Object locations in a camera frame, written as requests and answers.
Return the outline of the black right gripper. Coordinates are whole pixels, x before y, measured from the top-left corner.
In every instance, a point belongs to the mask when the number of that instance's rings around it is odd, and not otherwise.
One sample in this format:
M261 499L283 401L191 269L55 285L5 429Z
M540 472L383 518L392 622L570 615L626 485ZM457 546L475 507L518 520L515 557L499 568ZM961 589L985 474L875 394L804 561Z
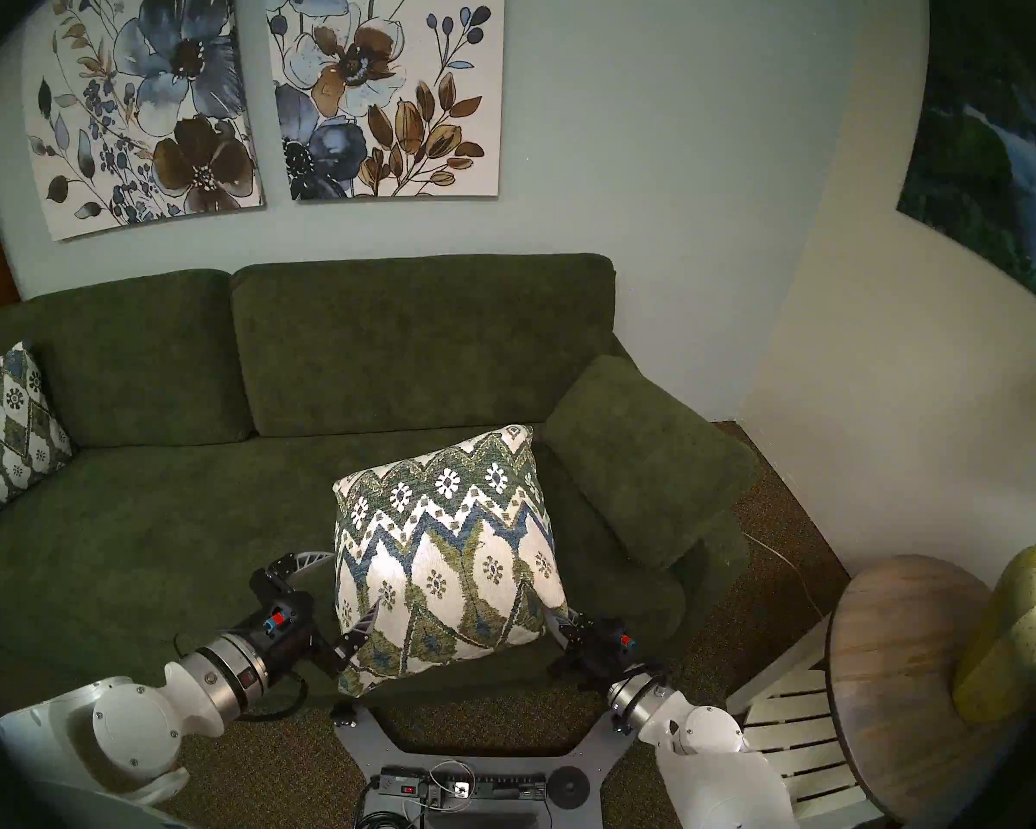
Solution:
M656 663L641 659L638 644L620 619L543 614L547 636L562 655L548 665L551 681L577 687L615 687L636 675L656 675Z

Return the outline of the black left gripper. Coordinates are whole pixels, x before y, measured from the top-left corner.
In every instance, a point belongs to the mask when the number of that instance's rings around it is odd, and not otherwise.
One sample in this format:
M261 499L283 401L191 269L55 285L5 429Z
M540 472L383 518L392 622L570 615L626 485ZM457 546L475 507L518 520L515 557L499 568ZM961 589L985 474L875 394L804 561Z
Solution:
M320 671L340 674L371 637L377 600L336 644L323 637L315 620L315 598L293 587L296 578L336 558L332 551L287 553L266 567L255 569L248 587L257 609L242 622L242 637L254 649L266 674L286 674L300 661Z

